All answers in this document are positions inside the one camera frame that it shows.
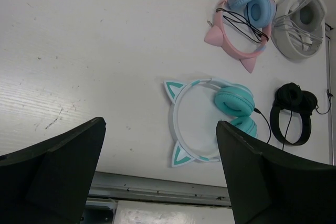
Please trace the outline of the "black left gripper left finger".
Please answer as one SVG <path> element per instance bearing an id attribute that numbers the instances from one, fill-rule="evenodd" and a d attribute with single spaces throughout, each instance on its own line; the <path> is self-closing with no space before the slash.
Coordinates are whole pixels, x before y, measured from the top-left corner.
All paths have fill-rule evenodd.
<path id="1" fill-rule="evenodd" d="M 102 117 L 1 156 L 1 223 L 79 223 L 106 133 Z"/>

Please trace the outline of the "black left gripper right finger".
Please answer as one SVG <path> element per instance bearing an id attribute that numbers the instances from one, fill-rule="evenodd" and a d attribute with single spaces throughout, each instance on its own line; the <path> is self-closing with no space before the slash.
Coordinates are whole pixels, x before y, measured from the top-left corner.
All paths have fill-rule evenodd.
<path id="1" fill-rule="evenodd" d="M 236 223 L 335 223 L 335 167 L 282 151 L 226 121 L 216 137 Z"/>

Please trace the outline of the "teal cat-ear headphones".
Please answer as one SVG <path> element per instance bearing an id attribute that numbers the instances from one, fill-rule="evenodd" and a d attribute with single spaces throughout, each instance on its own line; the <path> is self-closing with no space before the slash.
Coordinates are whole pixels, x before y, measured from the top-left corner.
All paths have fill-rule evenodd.
<path id="1" fill-rule="evenodd" d="M 230 124 L 252 137 L 257 136 L 257 124 L 250 117 L 256 111 L 254 96 L 247 87 L 216 78 L 199 79 L 191 83 L 166 80 L 163 82 L 163 86 L 171 101 L 169 129 L 171 137 L 175 141 L 171 159 L 173 168 L 191 162 L 217 163 L 221 160 L 218 151 L 213 157 L 197 154 L 184 141 L 180 131 L 178 110 L 182 99 L 191 88 L 199 84 L 218 87 L 219 90 L 214 95 L 216 107 L 224 114 L 235 117 Z"/>

